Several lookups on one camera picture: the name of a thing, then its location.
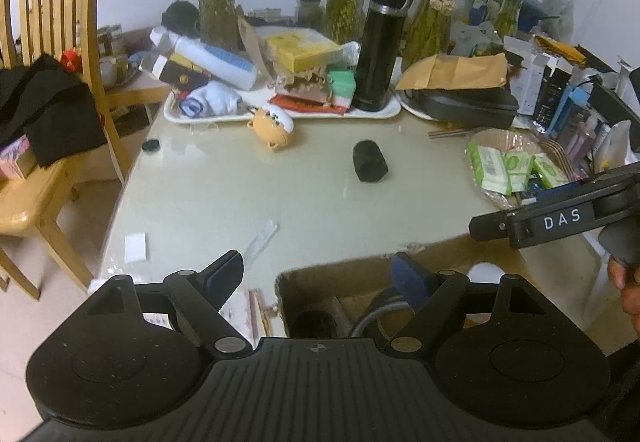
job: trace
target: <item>black cloth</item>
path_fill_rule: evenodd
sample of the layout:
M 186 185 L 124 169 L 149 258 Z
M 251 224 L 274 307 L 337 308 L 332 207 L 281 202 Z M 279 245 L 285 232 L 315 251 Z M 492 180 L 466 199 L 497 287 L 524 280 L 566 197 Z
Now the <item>black cloth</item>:
M 0 69 L 0 148 L 21 135 L 41 167 L 107 142 L 89 87 L 49 55 Z
M 607 393 L 589 415 L 611 440 L 640 442 L 640 343 L 610 355 Z

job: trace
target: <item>black jacket on chair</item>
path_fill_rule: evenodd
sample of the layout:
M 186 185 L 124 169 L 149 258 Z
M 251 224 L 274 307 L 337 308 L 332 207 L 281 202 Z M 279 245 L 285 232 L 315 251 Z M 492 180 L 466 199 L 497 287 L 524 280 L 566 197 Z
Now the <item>black jacket on chair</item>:
M 49 55 L 0 69 L 0 148 L 21 135 L 41 167 L 107 142 L 89 87 Z

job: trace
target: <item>human hand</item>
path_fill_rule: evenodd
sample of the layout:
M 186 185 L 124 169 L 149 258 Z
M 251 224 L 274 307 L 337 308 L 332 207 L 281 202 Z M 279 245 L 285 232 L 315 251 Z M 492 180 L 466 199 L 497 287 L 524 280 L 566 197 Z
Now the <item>human hand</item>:
M 622 310 L 632 316 L 634 330 L 640 336 L 640 267 L 634 271 L 633 281 L 627 280 L 625 267 L 616 262 L 613 257 L 609 260 L 607 270 L 609 279 L 620 291 Z

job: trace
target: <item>red object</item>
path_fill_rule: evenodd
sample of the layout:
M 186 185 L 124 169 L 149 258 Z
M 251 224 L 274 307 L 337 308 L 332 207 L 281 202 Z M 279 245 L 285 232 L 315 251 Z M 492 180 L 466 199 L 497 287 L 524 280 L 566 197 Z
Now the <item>red object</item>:
M 82 56 L 72 48 L 68 48 L 62 53 L 60 63 L 67 72 L 80 72 L 82 70 Z
M 285 110 L 291 110 L 294 112 L 303 112 L 305 114 L 339 114 L 345 115 L 347 108 L 345 107 L 332 107 L 329 105 L 323 105 L 315 101 L 308 101 L 306 99 L 298 99 L 291 96 L 285 96 L 283 94 L 276 94 L 269 102 L 272 105 L 279 106 Z

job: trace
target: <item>ribbed black surface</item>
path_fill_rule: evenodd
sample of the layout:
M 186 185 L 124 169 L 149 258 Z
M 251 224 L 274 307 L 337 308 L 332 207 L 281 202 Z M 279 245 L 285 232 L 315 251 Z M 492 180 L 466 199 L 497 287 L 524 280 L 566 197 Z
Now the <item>ribbed black surface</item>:
M 214 365 L 183 405 L 146 425 L 90 431 L 47 422 L 29 442 L 586 442 L 589 422 L 550 430 L 499 427 L 467 414 L 422 364 L 370 340 L 266 339 L 254 355 Z

